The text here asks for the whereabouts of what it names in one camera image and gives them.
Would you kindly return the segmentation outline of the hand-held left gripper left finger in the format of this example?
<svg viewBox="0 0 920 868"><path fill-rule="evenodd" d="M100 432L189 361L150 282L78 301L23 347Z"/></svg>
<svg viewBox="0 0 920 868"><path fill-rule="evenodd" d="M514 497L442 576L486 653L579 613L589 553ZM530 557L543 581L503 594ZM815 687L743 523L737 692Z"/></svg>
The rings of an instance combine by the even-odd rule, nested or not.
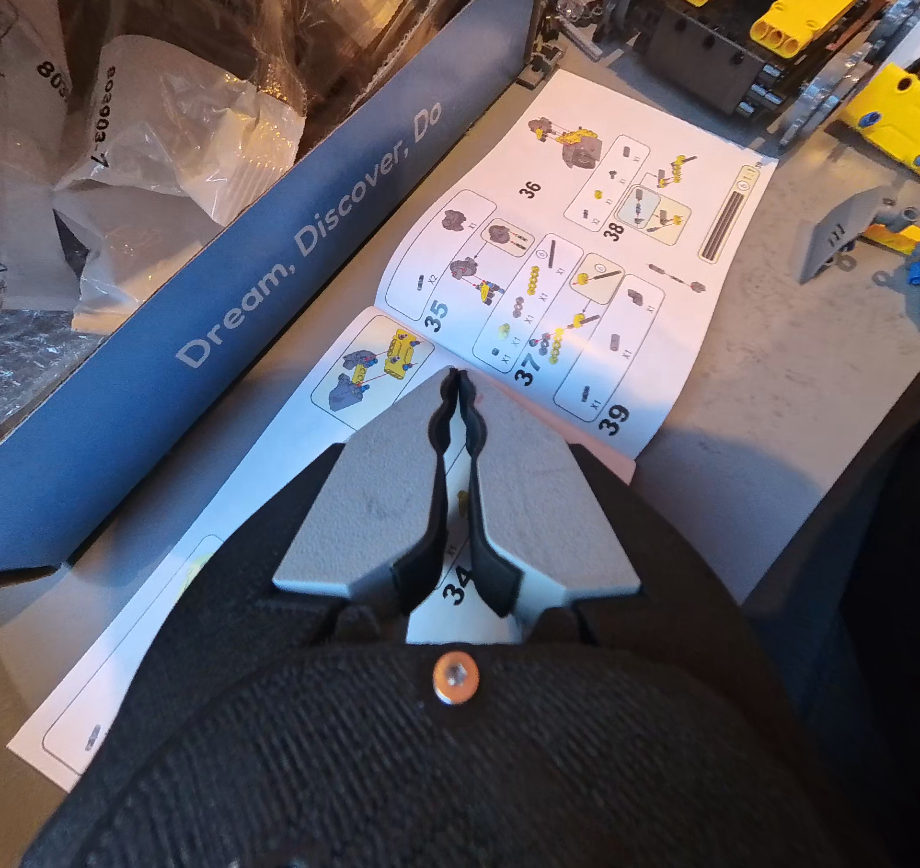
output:
<svg viewBox="0 0 920 868"><path fill-rule="evenodd" d="M339 450L273 575L276 587L410 613L439 581L459 374L443 368Z"/></svg>

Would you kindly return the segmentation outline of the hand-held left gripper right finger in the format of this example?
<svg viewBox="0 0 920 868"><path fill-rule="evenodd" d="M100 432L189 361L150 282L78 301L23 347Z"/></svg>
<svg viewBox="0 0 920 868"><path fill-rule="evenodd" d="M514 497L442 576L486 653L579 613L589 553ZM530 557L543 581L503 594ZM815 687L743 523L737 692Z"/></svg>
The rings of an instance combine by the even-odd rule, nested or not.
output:
<svg viewBox="0 0 920 868"><path fill-rule="evenodd" d="M569 443L476 370L458 377L470 456L470 560L501 618L636 595L640 578Z"/></svg>

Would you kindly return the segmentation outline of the grey brick bucket assembly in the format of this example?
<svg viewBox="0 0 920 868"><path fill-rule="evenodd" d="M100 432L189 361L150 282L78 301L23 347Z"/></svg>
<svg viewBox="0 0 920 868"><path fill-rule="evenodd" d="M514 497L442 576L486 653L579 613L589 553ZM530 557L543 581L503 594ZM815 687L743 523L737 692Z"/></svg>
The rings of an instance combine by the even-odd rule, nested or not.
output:
<svg viewBox="0 0 920 868"><path fill-rule="evenodd" d="M906 259L918 257L918 185L901 192L875 186L849 195L816 223L803 223L797 241L797 281L808 283L864 240Z"/></svg>

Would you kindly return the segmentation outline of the yellow brick panel with pins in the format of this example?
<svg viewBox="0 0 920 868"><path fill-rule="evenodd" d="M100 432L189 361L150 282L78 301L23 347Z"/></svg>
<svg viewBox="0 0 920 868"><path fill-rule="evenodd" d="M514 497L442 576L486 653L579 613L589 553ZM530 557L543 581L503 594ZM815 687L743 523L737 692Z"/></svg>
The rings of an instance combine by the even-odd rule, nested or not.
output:
<svg viewBox="0 0 920 868"><path fill-rule="evenodd" d="M889 158L919 173L918 61L885 64L849 101L840 120Z"/></svg>

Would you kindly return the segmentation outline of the grey desk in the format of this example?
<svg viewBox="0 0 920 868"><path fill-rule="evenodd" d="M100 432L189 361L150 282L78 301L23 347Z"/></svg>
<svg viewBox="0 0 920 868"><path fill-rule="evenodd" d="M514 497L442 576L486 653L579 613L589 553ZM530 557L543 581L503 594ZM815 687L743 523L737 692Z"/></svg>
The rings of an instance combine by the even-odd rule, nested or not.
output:
<svg viewBox="0 0 920 868"><path fill-rule="evenodd" d="M374 298L391 250L512 126L513 85L250 362L70 563L2 576L2 866L17 866L63 800L6 743L190 528L327 347ZM859 816L913 865L906 756L868 707L838 611L880 491L918 424L918 291L896 254L860 243L803 286L799 224L839 197L914 177L828 126L779 163L730 267L684 390L638 457L634 488L743 601L788 693Z"/></svg>

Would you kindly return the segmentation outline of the white building instruction booklet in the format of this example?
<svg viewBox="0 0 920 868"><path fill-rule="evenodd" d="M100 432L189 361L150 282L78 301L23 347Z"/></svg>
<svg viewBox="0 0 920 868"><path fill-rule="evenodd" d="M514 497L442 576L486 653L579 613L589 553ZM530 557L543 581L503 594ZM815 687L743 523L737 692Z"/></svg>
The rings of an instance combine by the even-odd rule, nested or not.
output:
<svg viewBox="0 0 920 868"><path fill-rule="evenodd" d="M332 443L449 364L627 482L673 407L775 160L561 70L441 195L349 324L7 749L64 792L144 653L232 532Z"/></svg>

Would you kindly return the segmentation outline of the blue cardboard box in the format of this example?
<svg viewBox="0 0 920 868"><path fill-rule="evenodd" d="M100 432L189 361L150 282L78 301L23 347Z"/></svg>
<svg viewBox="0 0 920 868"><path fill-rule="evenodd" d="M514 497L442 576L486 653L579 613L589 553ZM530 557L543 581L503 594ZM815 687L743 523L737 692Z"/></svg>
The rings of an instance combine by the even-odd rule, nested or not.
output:
<svg viewBox="0 0 920 868"><path fill-rule="evenodd" d="M537 0L408 62L2 437L2 572L58 568L523 70Z"/></svg>

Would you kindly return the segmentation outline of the clear bubble wrap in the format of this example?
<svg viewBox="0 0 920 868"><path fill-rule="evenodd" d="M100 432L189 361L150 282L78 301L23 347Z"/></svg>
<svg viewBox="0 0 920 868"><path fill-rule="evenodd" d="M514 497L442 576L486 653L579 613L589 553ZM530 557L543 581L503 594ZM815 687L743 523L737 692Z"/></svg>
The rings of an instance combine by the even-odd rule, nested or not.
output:
<svg viewBox="0 0 920 868"><path fill-rule="evenodd" d="M62 310L1 311L1 436L6 437L106 340Z"/></svg>

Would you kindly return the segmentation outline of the white plastic parts bag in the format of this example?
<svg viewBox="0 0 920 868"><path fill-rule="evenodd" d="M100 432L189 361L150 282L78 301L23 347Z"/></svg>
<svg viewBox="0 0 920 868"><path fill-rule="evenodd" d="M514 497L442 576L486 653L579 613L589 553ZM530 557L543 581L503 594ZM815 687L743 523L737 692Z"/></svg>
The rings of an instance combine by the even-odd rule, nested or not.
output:
<svg viewBox="0 0 920 868"><path fill-rule="evenodd" d="M56 214L87 249L71 327L126 321L294 164L302 113L190 51L103 46L85 137Z"/></svg>
<svg viewBox="0 0 920 868"><path fill-rule="evenodd" d="M52 206L71 91L63 52L47 47L25 11L2 0L2 308L72 310L67 263Z"/></svg>

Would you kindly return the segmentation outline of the clear plastic parts bag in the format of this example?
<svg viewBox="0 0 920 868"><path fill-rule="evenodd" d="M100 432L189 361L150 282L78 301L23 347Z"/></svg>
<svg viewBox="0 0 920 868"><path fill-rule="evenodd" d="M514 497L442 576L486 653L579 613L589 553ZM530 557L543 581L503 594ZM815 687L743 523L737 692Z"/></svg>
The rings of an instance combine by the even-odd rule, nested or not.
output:
<svg viewBox="0 0 920 868"><path fill-rule="evenodd" d="M380 88L468 0L58 0L75 103L122 34L181 47L306 117L301 150Z"/></svg>

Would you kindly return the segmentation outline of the yellow black brick vehicle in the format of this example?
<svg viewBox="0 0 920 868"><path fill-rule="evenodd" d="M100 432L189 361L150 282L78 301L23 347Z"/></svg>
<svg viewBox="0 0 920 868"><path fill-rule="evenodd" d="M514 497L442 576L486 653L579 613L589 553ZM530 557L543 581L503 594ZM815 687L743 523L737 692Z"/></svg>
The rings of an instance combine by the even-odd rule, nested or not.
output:
<svg viewBox="0 0 920 868"><path fill-rule="evenodd" d="M918 18L918 0L603 0L592 42L633 39L648 69L722 115L811 136Z"/></svg>

